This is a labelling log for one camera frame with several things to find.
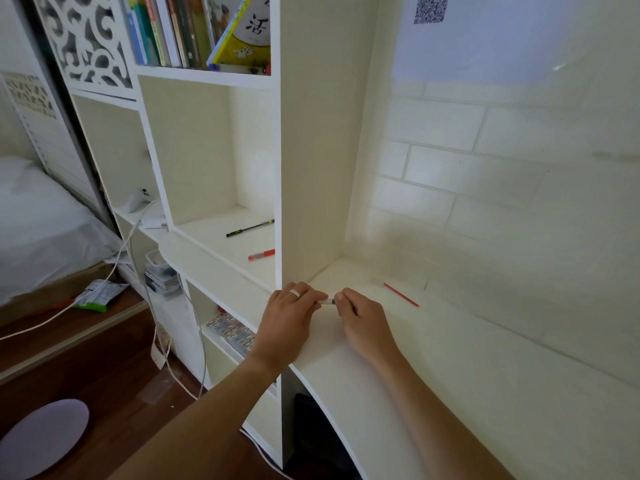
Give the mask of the small white device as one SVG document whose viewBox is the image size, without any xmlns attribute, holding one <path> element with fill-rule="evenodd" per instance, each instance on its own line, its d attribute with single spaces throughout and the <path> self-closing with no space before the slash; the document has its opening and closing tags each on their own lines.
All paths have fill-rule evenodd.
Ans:
<svg viewBox="0 0 640 480">
<path fill-rule="evenodd" d="M 153 198 L 146 188 L 137 188 L 128 197 L 123 209 L 126 213 L 136 212 L 143 204 L 153 202 Z"/>
</svg>

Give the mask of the black square code sticker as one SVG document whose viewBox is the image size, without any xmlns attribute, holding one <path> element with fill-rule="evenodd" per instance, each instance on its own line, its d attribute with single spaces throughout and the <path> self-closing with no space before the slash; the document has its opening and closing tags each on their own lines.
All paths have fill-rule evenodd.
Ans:
<svg viewBox="0 0 640 480">
<path fill-rule="evenodd" d="M 414 25 L 442 23 L 449 0 L 417 0 Z"/>
</svg>

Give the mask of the pale wall poster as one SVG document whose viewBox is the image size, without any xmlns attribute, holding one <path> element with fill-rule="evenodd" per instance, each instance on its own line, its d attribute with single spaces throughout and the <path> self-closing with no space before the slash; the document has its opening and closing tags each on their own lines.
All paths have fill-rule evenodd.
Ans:
<svg viewBox="0 0 640 480">
<path fill-rule="evenodd" d="M 449 0 L 442 23 L 414 25 L 404 0 L 396 80 L 528 86 L 604 51 L 640 18 L 640 0 Z"/>
</svg>

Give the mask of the white sliding wardrobe door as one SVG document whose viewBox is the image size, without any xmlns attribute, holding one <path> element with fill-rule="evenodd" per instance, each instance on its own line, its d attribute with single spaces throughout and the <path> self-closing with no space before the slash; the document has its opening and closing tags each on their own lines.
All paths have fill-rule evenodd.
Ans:
<svg viewBox="0 0 640 480">
<path fill-rule="evenodd" d="M 115 230 L 18 0 L 0 0 L 0 83 L 46 174 Z"/>
</svg>

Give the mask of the green and white packet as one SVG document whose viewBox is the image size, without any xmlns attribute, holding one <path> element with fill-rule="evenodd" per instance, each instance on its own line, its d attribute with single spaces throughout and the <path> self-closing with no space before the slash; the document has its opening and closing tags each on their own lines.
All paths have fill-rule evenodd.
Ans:
<svg viewBox="0 0 640 480">
<path fill-rule="evenodd" d="M 128 283 L 117 283 L 102 279 L 94 280 L 78 295 L 72 307 L 106 313 L 109 304 L 128 288 Z"/>
</svg>

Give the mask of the row of upright books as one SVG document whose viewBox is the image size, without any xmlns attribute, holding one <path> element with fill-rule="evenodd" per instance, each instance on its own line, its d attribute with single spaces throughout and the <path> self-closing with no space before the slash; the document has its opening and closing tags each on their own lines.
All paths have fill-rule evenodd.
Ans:
<svg viewBox="0 0 640 480">
<path fill-rule="evenodd" d="M 135 62 L 208 70 L 225 5 L 217 0 L 120 0 Z"/>
</svg>

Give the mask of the white carved lattice panel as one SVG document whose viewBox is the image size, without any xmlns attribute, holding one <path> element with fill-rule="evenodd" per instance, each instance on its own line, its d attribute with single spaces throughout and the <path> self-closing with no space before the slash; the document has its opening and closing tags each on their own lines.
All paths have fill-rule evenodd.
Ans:
<svg viewBox="0 0 640 480">
<path fill-rule="evenodd" d="M 132 95 L 122 29 L 112 0 L 33 0 L 69 87 L 109 96 Z"/>
</svg>

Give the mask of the lilac round stool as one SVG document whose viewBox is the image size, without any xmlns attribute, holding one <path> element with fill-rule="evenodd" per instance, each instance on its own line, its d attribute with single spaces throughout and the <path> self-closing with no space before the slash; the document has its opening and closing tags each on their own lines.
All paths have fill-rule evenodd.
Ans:
<svg viewBox="0 0 640 480">
<path fill-rule="evenodd" d="M 28 480 L 55 465 L 80 441 L 89 419 L 89 408 L 78 399 L 28 414 L 0 439 L 0 480 Z"/>
</svg>

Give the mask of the thin red pen refill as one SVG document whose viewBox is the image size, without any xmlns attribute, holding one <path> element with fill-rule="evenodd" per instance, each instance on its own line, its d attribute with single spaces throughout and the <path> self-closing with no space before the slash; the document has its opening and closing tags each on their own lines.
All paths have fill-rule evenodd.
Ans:
<svg viewBox="0 0 640 480">
<path fill-rule="evenodd" d="M 419 308 L 420 305 L 412 300 L 411 298 L 409 298 L 408 296 L 406 296 L 405 294 L 403 294 L 402 292 L 400 292 L 399 290 L 395 289 L 393 286 L 391 286 L 389 283 L 387 282 L 383 282 L 383 286 L 384 288 L 388 289 L 389 291 L 391 291 L 392 293 L 394 293 L 396 296 L 402 298 L 404 301 L 408 302 L 409 304 L 411 304 L 412 306 Z"/>
</svg>

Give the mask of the patterned flat box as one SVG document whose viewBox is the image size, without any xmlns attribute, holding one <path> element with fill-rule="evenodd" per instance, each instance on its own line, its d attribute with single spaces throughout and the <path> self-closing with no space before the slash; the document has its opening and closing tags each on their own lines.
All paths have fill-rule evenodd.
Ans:
<svg viewBox="0 0 640 480">
<path fill-rule="evenodd" d="M 205 326 L 243 356 L 246 356 L 253 346 L 254 332 L 228 312 L 219 314 Z"/>
</svg>

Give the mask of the person's left hand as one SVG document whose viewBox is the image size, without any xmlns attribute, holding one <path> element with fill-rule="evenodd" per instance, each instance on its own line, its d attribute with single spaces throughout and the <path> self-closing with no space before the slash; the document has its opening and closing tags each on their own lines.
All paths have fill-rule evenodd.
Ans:
<svg viewBox="0 0 640 480">
<path fill-rule="evenodd" d="M 297 359 L 308 340 L 311 318 L 321 307 L 286 310 L 280 304 L 281 290 L 269 298 L 247 357 L 251 368 L 270 376 L 279 375 Z"/>
</svg>

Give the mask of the person's right forearm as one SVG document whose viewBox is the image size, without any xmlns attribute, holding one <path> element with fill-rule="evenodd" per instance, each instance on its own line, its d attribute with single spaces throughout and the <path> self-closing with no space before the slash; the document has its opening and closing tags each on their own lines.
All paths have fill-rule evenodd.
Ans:
<svg viewBox="0 0 640 480">
<path fill-rule="evenodd" d="M 368 361 L 393 397 L 430 480 L 515 480 L 398 349 Z"/>
</svg>

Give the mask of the person's left forearm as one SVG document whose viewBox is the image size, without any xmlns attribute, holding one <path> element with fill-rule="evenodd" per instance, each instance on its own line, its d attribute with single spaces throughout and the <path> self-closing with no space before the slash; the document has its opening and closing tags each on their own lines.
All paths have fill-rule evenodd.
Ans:
<svg viewBox="0 0 640 480">
<path fill-rule="evenodd" d="M 241 426 L 284 367 L 267 356 L 249 355 L 108 480 L 207 480 L 222 471 Z"/>
</svg>

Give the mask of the black pen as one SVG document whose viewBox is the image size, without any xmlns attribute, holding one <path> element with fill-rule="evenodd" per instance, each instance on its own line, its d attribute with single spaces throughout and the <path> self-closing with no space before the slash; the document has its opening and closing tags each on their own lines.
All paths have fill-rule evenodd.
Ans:
<svg viewBox="0 0 640 480">
<path fill-rule="evenodd" d="M 230 238 L 230 237 L 233 237 L 233 236 L 236 236 L 236 235 L 240 235 L 240 234 L 245 233 L 245 232 L 250 232 L 250 231 L 252 231 L 252 230 L 256 230 L 256 229 L 258 229 L 258 228 L 263 228 L 263 227 L 265 227 L 265 226 L 272 225 L 272 224 L 274 224 L 274 223 L 275 223 L 275 219 L 269 219 L 269 220 L 267 220 L 267 221 L 263 221 L 263 222 L 258 223 L 258 224 L 256 224 L 256 225 L 248 226 L 248 227 L 245 227 L 245 228 L 240 228 L 240 229 L 238 229 L 238 230 L 235 230 L 235 231 L 232 231 L 232 232 L 226 233 L 226 235 L 225 235 L 225 236 L 226 236 L 227 238 Z"/>
</svg>

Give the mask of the white bed mattress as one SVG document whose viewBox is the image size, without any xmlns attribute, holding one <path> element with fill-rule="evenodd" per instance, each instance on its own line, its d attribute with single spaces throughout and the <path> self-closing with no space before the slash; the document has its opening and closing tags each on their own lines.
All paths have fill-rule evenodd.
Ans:
<svg viewBox="0 0 640 480">
<path fill-rule="evenodd" d="M 33 161 L 0 156 L 0 306 L 99 264 L 122 246 Z"/>
</svg>

